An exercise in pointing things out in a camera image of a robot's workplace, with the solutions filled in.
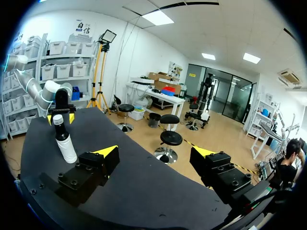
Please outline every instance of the white bottle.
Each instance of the white bottle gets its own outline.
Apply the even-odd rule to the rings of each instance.
[[[64,160],[69,164],[75,163],[77,160],[77,154],[73,148],[71,136],[64,126],[63,116],[61,114],[57,114],[53,117],[52,121],[56,128],[56,141]]]

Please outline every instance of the caution tape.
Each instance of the caution tape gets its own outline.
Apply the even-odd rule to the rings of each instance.
[[[195,147],[198,147],[197,145],[194,145],[192,142],[190,142],[190,141],[188,141],[188,140],[186,140],[186,139],[183,139],[186,143],[188,143],[189,145],[191,145],[191,146],[195,146]],[[249,169],[247,169],[247,168],[244,168],[244,167],[242,167],[242,166],[240,166],[240,165],[237,165],[237,164],[235,164],[235,163],[233,163],[236,167],[238,167],[238,168],[241,168],[241,169],[243,169],[243,170],[246,170],[246,171],[248,171],[249,173],[252,173],[252,174],[254,174],[254,175],[259,175],[259,173],[258,172],[255,172],[255,171],[252,171],[252,170],[249,170]]]

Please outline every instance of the dark hair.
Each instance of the dark hair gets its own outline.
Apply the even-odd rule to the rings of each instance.
[[[290,140],[287,145],[286,158],[289,159],[294,152],[295,154],[299,154],[300,150],[301,142],[297,139]]]

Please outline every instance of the air conditioner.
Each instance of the air conditioner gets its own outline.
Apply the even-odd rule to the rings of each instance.
[[[298,85],[302,81],[299,79],[299,77],[290,69],[285,69],[284,71],[281,71],[278,73],[279,80],[283,82],[285,85],[293,84],[293,85]]]

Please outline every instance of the bar stool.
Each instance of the bar stool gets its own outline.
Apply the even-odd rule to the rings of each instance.
[[[196,124],[195,124],[195,117],[197,116],[197,113],[193,113],[192,111],[194,109],[198,109],[198,105],[197,104],[190,104],[190,116],[193,118],[193,121],[190,121],[189,123],[186,124],[186,127],[189,129],[189,130],[192,130],[192,131],[197,131],[198,128],[196,127]]]
[[[124,123],[118,123],[117,127],[121,129],[124,133],[129,133],[133,130],[133,125],[128,124],[127,121],[127,115],[128,112],[132,112],[134,110],[134,106],[131,104],[122,104],[121,100],[114,95],[114,100],[116,102],[116,107],[118,111],[124,112],[125,117],[124,117]]]
[[[175,115],[163,115],[160,119],[161,124],[178,124],[179,118]],[[179,133],[165,130],[161,133],[161,144],[167,144],[167,147],[159,147],[155,150],[154,156],[165,164],[172,164],[177,161],[178,156],[170,146],[177,146],[182,143],[182,136]]]

